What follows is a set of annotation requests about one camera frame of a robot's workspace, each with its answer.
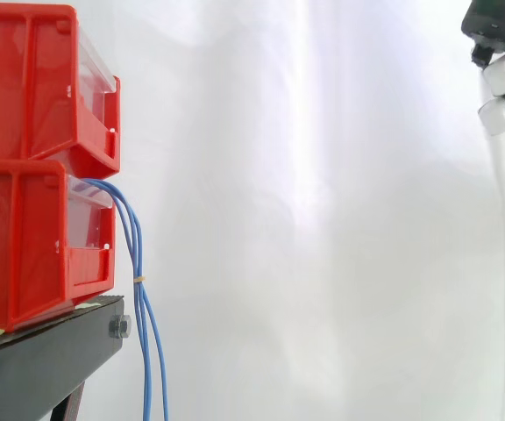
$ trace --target transparent bin lid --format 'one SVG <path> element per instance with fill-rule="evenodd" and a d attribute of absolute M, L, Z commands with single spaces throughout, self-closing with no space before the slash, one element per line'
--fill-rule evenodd
<path fill-rule="evenodd" d="M 79 91 L 85 106 L 104 123 L 104 96 L 116 92 L 116 79 L 79 28 Z"/>
<path fill-rule="evenodd" d="M 68 177 L 68 243 L 74 248 L 107 248 L 101 244 L 101 213 L 112 209 L 110 195 L 72 175 Z"/>

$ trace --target black metal stand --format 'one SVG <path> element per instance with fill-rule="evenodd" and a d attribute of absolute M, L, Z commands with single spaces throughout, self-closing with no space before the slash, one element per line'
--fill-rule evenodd
<path fill-rule="evenodd" d="M 122 347 L 110 322 L 124 315 L 124 299 L 92 303 L 98 305 L 0 336 L 0 421 L 37 421 L 52 409 L 52 421 L 76 419 L 83 383 Z"/>

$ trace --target blue wire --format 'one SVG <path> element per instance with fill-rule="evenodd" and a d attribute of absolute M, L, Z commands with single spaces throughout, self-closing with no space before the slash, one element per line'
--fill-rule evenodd
<path fill-rule="evenodd" d="M 98 187 L 103 191 L 106 191 L 112 197 L 112 200 L 117 206 L 118 213 L 122 221 L 122 226 L 124 228 L 126 244 L 128 246 L 128 251 L 130 252 L 130 257 L 132 259 L 134 279 L 142 276 L 143 239 L 141 233 L 141 225 L 139 224 L 138 217 L 136 216 L 132 207 L 128 204 L 128 201 L 125 199 L 122 192 L 120 192 L 119 189 L 117 189 L 114 185 L 110 184 L 109 182 L 104 182 L 102 180 L 96 180 L 96 179 L 85 179 L 84 181 L 87 182 L 88 184 Z M 128 220 L 126 220 L 125 214 L 122 211 L 122 206 L 120 204 L 124 205 L 125 210 L 128 214 L 130 229 L 128 229 Z M 144 369 L 145 369 L 143 419 L 144 421 L 150 420 L 151 407 L 152 407 L 152 392 L 153 392 L 151 361 L 149 355 L 149 341 L 148 341 L 147 322 L 146 322 L 146 309 L 147 309 L 149 320 L 151 321 L 153 328 L 153 336 L 155 337 L 157 351 L 159 353 L 161 386 L 163 394 L 163 417 L 165 421 L 168 421 L 167 377 L 165 369 L 165 355 L 163 353 L 163 347 L 160 341 L 157 322 L 153 314 L 153 308 L 149 302 L 149 297 L 147 296 L 146 288 L 144 287 L 143 282 L 134 283 L 134 309 L 136 312 L 139 343 L 141 345 L 141 350 L 144 357 Z"/>

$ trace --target red storage bin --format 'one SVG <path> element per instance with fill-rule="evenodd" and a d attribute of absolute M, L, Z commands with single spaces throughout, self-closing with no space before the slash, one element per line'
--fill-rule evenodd
<path fill-rule="evenodd" d="M 0 161 L 0 329 L 111 289 L 114 226 L 110 198 L 59 162 Z"/>
<path fill-rule="evenodd" d="M 65 5 L 0 4 L 0 159 L 119 170 L 119 80 Z"/>

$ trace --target white wall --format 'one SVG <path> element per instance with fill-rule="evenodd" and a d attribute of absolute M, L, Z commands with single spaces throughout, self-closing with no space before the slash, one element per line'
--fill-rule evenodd
<path fill-rule="evenodd" d="M 476 117 L 468 2 L 74 4 L 123 83 L 113 181 L 172 419 L 501 419 L 505 139 Z M 142 381 L 133 336 L 80 420 L 140 418 Z"/>

